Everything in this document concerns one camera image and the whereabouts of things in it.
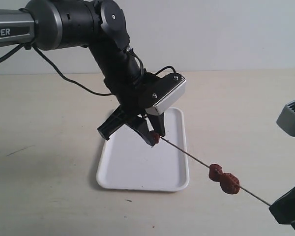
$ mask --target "white tray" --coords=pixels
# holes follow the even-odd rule
[[[182,111],[170,108],[164,120],[165,138],[186,150]],[[188,159],[163,140],[150,147],[124,125],[105,142],[96,179],[108,189],[180,191],[189,184]]]

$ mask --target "white wall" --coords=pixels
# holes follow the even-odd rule
[[[0,0],[18,9],[28,0]],[[117,0],[131,45],[150,71],[295,67],[295,0]],[[1,48],[0,56],[11,47]],[[65,73],[99,72],[87,49],[47,52]],[[21,51],[0,74],[54,73],[35,52]]]

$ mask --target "robotic arm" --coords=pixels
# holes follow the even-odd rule
[[[120,103],[98,128],[104,139],[126,124],[154,146],[147,118],[165,136],[164,112],[184,94],[186,80],[170,66],[173,73],[163,78],[144,69],[113,0],[31,0],[20,10],[0,10],[0,47],[24,43],[41,50],[90,49]]]

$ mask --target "skewer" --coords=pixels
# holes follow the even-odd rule
[[[184,154],[188,155],[189,157],[191,157],[192,159],[194,159],[195,161],[199,162],[201,165],[210,168],[209,165],[207,165],[206,163],[204,163],[203,161],[199,160],[198,158],[196,158],[195,156],[187,153],[186,151],[184,151],[183,149],[181,149],[180,147],[176,146],[175,144],[171,143],[170,141],[164,139],[163,137],[160,137],[162,140],[164,140],[165,142],[167,142],[168,144],[170,144],[171,146],[175,147],[176,149],[178,149],[179,151],[183,152]],[[250,192],[249,190],[247,190],[246,188],[238,185],[242,190],[244,190],[246,193],[250,194],[251,196],[253,196],[254,198],[258,199],[259,201],[261,201],[262,203],[268,205],[269,207],[271,206],[271,204],[269,204],[268,202],[266,202],[265,200],[263,200],[262,198],[258,197],[256,194],[253,194],[252,192]]]

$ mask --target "beige tabletop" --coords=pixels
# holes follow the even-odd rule
[[[295,69],[184,75],[187,91],[175,106],[190,153],[270,203],[289,191],[295,138],[276,119],[295,99]],[[107,91],[102,75],[69,77]],[[181,192],[100,188],[96,129],[117,105],[58,75],[0,76],[0,236],[295,235],[247,193],[223,193],[193,160]]]

